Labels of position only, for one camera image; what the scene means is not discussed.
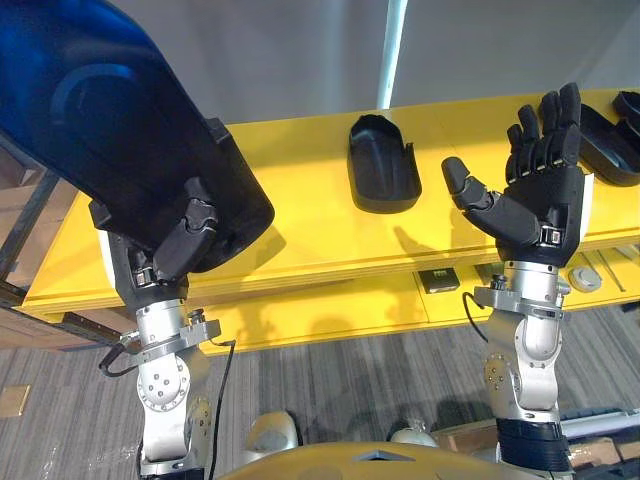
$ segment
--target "yellow table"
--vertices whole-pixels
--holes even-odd
[[[609,104],[615,93],[585,91],[583,100],[613,118]],[[394,215],[362,212],[351,199],[347,135],[360,113],[230,126],[274,204],[276,219],[257,242],[233,260],[211,272],[190,275],[190,303],[215,302],[215,315],[221,318],[223,329],[228,324],[225,332],[239,336],[240,349],[343,338],[358,332],[384,333],[397,331],[398,325],[455,324],[451,315],[427,314],[429,308],[436,307],[426,305],[427,296],[421,294],[410,272],[443,266],[459,266],[466,272],[469,265],[496,260],[497,254],[492,239],[472,227],[453,206],[440,163],[447,156],[458,155],[475,176],[502,190],[509,152],[505,131],[522,104],[537,105],[539,99],[540,95],[521,95],[387,112],[405,140],[414,143],[423,185],[416,205]],[[121,305],[103,270],[88,201],[82,194],[76,198],[21,307],[23,311],[55,322],[65,311]],[[593,213],[581,249],[638,241],[640,188],[615,187],[596,180]],[[265,296],[303,287],[313,288]],[[428,297],[438,297],[436,303],[443,305],[440,310],[459,312],[460,291],[455,293],[455,301],[450,294]],[[633,289],[624,298],[614,293],[609,292],[605,303],[640,295]],[[261,298],[247,300],[247,295]],[[581,305],[597,304],[595,296],[588,298],[593,301],[583,299]],[[360,301],[368,304],[367,308],[349,307]],[[415,308],[422,313],[409,321],[412,314],[407,312]],[[380,309],[384,318],[373,314]],[[319,318],[319,313],[304,313],[309,310],[325,314]],[[339,321],[340,312],[349,316],[348,322]],[[453,316],[462,319],[458,313]],[[449,320],[436,321],[440,318]]]

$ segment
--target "wire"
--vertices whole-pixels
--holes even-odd
[[[469,323],[471,323],[471,326],[473,327],[473,329],[478,333],[478,335],[480,335],[480,337],[487,343],[489,343],[489,340],[487,340],[487,337],[485,336],[484,333],[482,333],[482,331],[478,328],[478,325],[476,325],[476,322],[473,321],[473,317],[471,316],[471,312],[469,311],[469,305],[467,305],[467,297],[469,297],[471,300],[473,300],[473,303],[475,303],[476,305],[478,305],[478,307],[484,309],[484,306],[480,305],[479,303],[477,303],[475,301],[475,299],[473,298],[473,295],[471,295],[469,292],[464,292],[462,294],[462,303],[464,304],[464,311],[467,314],[467,318],[469,319]]]
[[[236,341],[230,340],[228,342],[215,343],[211,342],[219,347],[231,347],[229,349],[229,356],[227,357],[227,365],[224,367],[224,374],[222,375],[222,383],[220,384],[220,391],[218,392],[218,404],[216,405],[216,420],[213,424],[213,453],[211,454],[211,469],[209,470],[209,480],[213,479],[213,472],[216,469],[216,461],[218,460],[218,430],[220,429],[220,411],[222,410],[222,397],[224,396],[224,387],[227,385],[227,378],[229,377],[229,369],[231,367],[231,360],[233,359],[233,352],[236,349]]]
[[[105,366],[105,367],[100,367],[100,371],[106,377],[118,378],[118,377],[122,377],[123,375],[126,375],[127,373],[129,373],[132,370],[135,370],[136,368],[138,368],[138,366],[137,365],[133,365],[132,367],[125,368],[124,370],[120,370],[119,372],[112,372],[112,371],[109,370],[109,367]]]
[[[115,345],[111,346],[111,348],[109,349],[109,352],[107,352],[107,354],[104,356],[104,358],[98,364],[98,368],[100,369],[100,371],[102,372],[102,374],[104,376],[110,377],[110,378],[122,377],[123,375],[126,375],[130,371],[135,370],[136,368],[138,368],[137,365],[133,365],[131,367],[125,368],[124,370],[120,370],[119,372],[112,372],[112,371],[109,370],[109,367],[111,366],[111,364],[125,350],[126,350],[126,347],[124,346],[124,344],[122,344],[120,342],[118,342]]]

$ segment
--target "black robotic component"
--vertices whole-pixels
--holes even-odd
[[[613,185],[640,183],[640,94],[620,92],[613,107],[622,117],[613,124],[589,105],[582,105],[580,155],[602,179]]]
[[[202,117],[149,37],[108,2],[6,0],[0,144],[89,195],[94,225],[108,232],[105,260],[138,330],[99,368],[114,377],[138,367],[139,475],[203,478],[223,387],[211,427],[198,345],[221,332],[202,312],[187,314],[187,274],[226,262],[274,217],[233,137]],[[135,365],[110,371],[138,342]],[[235,343],[223,345],[230,361]]]
[[[92,198],[117,235],[135,310],[188,272],[224,263],[273,207],[218,119],[206,121],[144,31],[101,0],[0,5],[0,135]]]
[[[496,239],[505,262],[505,275],[494,276],[490,288],[476,287],[473,295],[480,306],[493,308],[483,336],[484,371],[502,459],[556,478],[571,470],[554,373],[568,293],[558,282],[558,268],[576,251],[586,227],[576,84],[546,94],[540,114],[542,136],[530,105],[518,111],[521,125],[507,130],[504,193],[487,191],[458,158],[444,160],[442,170],[456,206]]]
[[[518,111],[522,126],[507,135],[511,155],[507,188],[489,192],[462,161],[447,158],[442,171],[456,206],[496,239],[500,258],[563,267],[580,242],[584,174],[580,147],[580,95],[575,83],[549,92],[540,106],[543,135],[531,105]]]
[[[347,167],[353,201],[366,212],[402,212],[422,193],[413,144],[382,115],[362,115],[351,127]]]

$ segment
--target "bolt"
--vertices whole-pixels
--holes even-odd
[[[192,324],[204,322],[204,309],[198,308],[187,315]]]

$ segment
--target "gray wall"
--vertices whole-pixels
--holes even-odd
[[[375,106],[386,0],[115,0],[205,116],[246,122]]]
[[[113,0],[206,116],[375,107],[386,0]],[[392,105],[640,86],[640,0],[409,0]]]
[[[392,105],[640,86],[637,0],[409,0]]]

